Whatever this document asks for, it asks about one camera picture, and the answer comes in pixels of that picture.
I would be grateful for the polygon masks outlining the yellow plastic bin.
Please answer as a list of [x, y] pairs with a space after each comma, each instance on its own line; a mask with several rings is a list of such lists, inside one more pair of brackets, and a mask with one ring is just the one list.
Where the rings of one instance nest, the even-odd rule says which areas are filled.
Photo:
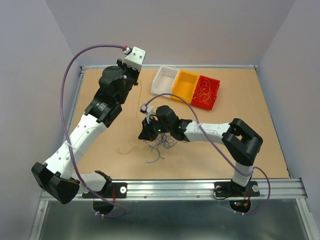
[[181, 97], [190, 104], [192, 102], [199, 78], [199, 74], [180, 70], [172, 87], [171, 93]]

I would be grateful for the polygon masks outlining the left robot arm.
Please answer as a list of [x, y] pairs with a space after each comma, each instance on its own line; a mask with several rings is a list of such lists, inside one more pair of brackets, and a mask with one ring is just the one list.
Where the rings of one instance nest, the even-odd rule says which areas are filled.
[[79, 177], [75, 164], [90, 145], [117, 118], [133, 86], [138, 84], [142, 61], [118, 59], [106, 67], [99, 89], [81, 116], [78, 125], [59, 149], [44, 163], [35, 163], [31, 172], [38, 185], [62, 204], [77, 194], [93, 191], [100, 197], [111, 193], [111, 178], [101, 171]]

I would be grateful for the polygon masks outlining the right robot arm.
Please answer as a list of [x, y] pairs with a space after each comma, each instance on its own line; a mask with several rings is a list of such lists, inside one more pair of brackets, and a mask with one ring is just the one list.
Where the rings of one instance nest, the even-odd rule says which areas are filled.
[[181, 142], [213, 142], [226, 147], [235, 160], [235, 170], [230, 182], [231, 192], [242, 195], [248, 190], [254, 161], [263, 144], [262, 137], [242, 119], [230, 123], [198, 123], [179, 118], [167, 105], [153, 111], [151, 105], [143, 104], [140, 112], [146, 117], [138, 139], [153, 142], [160, 134], [169, 134]]

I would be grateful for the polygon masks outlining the aluminium front rail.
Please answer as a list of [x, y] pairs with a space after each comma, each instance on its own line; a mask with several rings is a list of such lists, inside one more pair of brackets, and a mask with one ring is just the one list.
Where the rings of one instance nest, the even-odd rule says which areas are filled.
[[[116, 197], [124, 201], [211, 201], [213, 190], [225, 182], [224, 179], [200, 180], [113, 180], [113, 185], [124, 185], [126, 197]], [[307, 199], [301, 179], [270, 179], [270, 199]]]

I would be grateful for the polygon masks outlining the white plastic bin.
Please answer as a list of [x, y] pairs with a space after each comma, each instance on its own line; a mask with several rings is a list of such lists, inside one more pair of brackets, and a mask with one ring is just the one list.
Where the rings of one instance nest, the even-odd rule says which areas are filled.
[[177, 68], [161, 65], [152, 81], [151, 93], [155, 95], [171, 93], [179, 72]]

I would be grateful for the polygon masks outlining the red plastic bin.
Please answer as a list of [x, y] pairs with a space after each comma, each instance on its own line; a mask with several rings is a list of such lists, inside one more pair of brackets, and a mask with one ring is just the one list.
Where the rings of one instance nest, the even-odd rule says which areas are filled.
[[211, 111], [216, 102], [219, 88], [219, 80], [200, 75], [190, 104]]

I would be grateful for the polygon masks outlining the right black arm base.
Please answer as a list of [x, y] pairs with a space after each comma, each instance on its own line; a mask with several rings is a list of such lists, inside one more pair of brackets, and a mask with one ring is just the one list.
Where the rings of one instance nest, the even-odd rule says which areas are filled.
[[232, 180], [214, 183], [212, 195], [217, 199], [259, 197], [258, 183], [250, 180], [246, 186], [240, 186]]

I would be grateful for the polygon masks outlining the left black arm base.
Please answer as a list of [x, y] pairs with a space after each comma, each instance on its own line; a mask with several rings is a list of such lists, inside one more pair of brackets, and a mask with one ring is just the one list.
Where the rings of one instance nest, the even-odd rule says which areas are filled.
[[107, 182], [101, 191], [96, 192], [106, 199], [125, 199], [127, 197], [128, 184], [126, 182]]

